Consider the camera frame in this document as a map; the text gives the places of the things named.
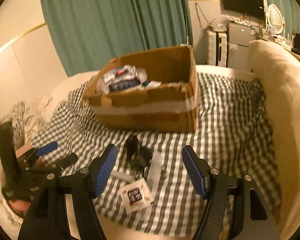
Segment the person's left hand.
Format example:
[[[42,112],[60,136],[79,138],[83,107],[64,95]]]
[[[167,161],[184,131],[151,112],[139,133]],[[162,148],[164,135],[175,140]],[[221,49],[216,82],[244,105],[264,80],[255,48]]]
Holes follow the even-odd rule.
[[[1,192],[8,206],[19,217],[28,211],[33,195],[38,190],[36,174],[32,171],[37,160],[37,149],[30,142],[16,150],[0,144]]]

